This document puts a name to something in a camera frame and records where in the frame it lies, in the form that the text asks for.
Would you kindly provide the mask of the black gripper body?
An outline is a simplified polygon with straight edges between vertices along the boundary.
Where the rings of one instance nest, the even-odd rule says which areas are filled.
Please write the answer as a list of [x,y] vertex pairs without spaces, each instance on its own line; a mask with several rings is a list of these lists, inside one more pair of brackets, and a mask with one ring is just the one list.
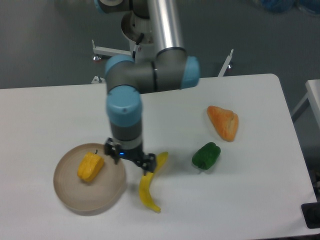
[[120,159],[131,161],[136,165],[143,165],[147,162],[142,143],[132,149],[124,149],[117,143],[114,146],[114,150],[113,161],[116,165]]

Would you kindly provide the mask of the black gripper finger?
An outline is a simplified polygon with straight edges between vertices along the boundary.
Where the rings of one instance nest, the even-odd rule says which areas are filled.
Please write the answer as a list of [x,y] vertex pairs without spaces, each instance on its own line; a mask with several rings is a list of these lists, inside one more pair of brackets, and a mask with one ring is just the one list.
[[117,142],[114,142],[112,138],[108,138],[104,144],[104,154],[110,156],[113,159],[115,165],[120,161],[120,150],[121,145]]
[[143,170],[143,175],[154,173],[157,167],[157,157],[154,153],[143,153],[134,160],[135,164]]

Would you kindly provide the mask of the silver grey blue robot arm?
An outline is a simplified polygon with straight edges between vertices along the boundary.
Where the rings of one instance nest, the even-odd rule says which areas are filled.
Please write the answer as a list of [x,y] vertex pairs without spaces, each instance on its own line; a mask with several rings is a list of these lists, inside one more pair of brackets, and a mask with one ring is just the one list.
[[137,62],[133,52],[112,56],[106,63],[106,112],[112,136],[105,142],[104,153],[115,163],[125,159],[153,173],[156,156],[143,151],[141,95],[195,87],[200,64],[184,48],[174,0],[97,0],[94,4],[104,13],[130,11],[151,23],[154,59]]

